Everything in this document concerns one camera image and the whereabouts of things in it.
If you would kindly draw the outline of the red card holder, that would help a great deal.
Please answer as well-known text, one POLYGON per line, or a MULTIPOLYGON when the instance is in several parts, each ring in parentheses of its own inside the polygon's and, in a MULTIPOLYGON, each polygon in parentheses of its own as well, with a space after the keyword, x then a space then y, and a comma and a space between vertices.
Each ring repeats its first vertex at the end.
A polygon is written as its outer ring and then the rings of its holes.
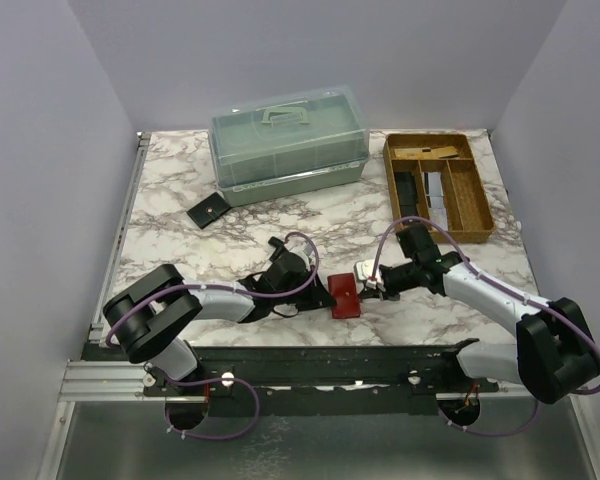
POLYGON ((361 307, 354 274, 330 275, 327 283, 328 291, 335 300, 335 305, 331 308, 332 318, 336 320, 359 318, 361 307))

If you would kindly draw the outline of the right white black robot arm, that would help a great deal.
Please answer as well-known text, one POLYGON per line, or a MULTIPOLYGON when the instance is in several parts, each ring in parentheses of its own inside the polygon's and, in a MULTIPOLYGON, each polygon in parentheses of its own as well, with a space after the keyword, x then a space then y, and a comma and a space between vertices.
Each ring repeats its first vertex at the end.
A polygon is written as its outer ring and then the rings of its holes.
POLYGON ((459 246, 441 253, 431 225, 422 218, 403 228, 391 224, 405 263, 384 266, 374 257, 357 262, 354 276, 363 298, 396 300, 425 288, 473 308, 513 337, 510 345, 472 340, 459 347, 439 370, 447 389, 460 392, 476 378, 488 378, 522 385, 544 404, 600 392, 600 349, 576 302, 550 301, 510 286, 480 269, 459 246))

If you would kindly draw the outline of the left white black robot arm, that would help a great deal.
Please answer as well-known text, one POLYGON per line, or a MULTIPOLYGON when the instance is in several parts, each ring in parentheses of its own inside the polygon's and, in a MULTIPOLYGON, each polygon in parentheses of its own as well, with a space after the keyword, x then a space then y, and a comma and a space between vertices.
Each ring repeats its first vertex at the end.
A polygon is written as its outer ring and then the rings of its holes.
POLYGON ((296 312, 331 308, 317 268, 303 253, 282 249, 268 267, 236 282, 186 284, 172 264, 164 264, 109 300, 103 315, 107 345, 118 343, 132 364, 149 363, 181 395, 194 393, 202 380, 198 356, 181 332, 194 320, 253 323, 281 305, 296 312))

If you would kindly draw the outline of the white cards in tray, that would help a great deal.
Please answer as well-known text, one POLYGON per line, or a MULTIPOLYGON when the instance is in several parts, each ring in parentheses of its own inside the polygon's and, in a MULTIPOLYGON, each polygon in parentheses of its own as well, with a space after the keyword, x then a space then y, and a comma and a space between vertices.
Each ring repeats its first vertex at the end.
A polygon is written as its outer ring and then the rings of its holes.
POLYGON ((422 174, 425 186, 425 198, 427 201, 430 219, 448 229, 448 216, 445 204, 442 176, 440 172, 424 172, 422 174))

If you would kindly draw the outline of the black T-shaped part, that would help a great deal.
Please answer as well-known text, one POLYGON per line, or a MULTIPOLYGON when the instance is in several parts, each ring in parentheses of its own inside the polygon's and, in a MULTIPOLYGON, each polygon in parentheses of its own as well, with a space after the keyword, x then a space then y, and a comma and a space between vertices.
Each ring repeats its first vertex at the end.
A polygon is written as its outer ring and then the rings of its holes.
POLYGON ((273 252, 269 257, 269 261, 274 263, 282 254, 287 252, 285 241, 277 237, 270 237, 268 244, 273 248, 273 252))

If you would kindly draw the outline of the black items in tray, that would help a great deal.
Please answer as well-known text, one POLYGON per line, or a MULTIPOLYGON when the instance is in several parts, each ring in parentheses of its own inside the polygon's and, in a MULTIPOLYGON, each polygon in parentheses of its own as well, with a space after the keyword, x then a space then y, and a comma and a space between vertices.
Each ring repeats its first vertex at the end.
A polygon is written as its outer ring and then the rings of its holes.
POLYGON ((418 194, 413 174, 408 171, 395 172, 394 181, 398 198, 399 217, 418 215, 418 194))

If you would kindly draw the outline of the brown woven organizer tray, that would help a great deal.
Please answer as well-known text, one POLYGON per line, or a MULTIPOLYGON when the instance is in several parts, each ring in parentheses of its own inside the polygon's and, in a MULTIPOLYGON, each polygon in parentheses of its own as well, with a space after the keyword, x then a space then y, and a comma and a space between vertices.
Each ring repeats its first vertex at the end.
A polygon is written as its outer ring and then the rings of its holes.
POLYGON ((458 243, 484 243, 495 230, 468 137, 392 133, 383 158, 394 219, 427 218, 458 243))

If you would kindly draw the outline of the brown cardboard piece in tray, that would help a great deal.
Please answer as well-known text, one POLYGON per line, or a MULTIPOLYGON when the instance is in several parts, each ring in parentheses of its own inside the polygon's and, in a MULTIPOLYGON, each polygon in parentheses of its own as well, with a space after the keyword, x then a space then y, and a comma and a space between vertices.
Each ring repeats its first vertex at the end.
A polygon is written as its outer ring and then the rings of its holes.
POLYGON ((403 160, 453 159, 459 157, 458 150, 453 146, 446 147, 407 147, 394 148, 394 156, 403 160))

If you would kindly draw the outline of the green plastic storage box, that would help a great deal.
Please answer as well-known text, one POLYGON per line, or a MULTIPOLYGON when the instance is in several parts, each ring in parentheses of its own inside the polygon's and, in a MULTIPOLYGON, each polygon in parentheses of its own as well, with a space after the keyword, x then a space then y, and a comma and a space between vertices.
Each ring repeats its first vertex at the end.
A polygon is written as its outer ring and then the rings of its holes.
POLYGON ((232 207, 356 182, 369 140, 347 86, 226 108, 209 128, 216 183, 232 207))

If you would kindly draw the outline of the black mounting base rail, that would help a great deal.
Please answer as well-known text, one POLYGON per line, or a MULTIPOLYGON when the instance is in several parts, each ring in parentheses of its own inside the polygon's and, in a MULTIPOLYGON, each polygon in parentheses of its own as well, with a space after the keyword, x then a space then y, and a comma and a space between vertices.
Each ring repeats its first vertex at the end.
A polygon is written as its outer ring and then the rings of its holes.
POLYGON ((209 407, 222 417, 260 413, 278 416, 333 416, 406 413, 434 415, 438 395, 461 398, 471 389, 497 391, 487 380, 472 380, 455 361, 456 346, 362 347, 200 347, 202 379, 230 380, 204 388, 176 386, 150 367, 138 365, 139 397, 182 404, 187 412, 209 407))

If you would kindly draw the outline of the aluminium frame rail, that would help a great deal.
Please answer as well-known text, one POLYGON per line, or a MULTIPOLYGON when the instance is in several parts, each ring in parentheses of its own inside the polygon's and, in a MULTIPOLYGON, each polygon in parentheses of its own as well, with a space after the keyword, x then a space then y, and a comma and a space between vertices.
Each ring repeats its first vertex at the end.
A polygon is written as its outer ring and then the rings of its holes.
POLYGON ((118 347, 105 345, 109 326, 102 308, 120 288, 163 262, 175 264, 190 280, 216 280, 224 274, 212 255, 209 233, 186 215, 213 189, 206 131, 141 133, 89 333, 80 359, 67 364, 61 401, 141 396, 145 372, 129 364, 118 347))

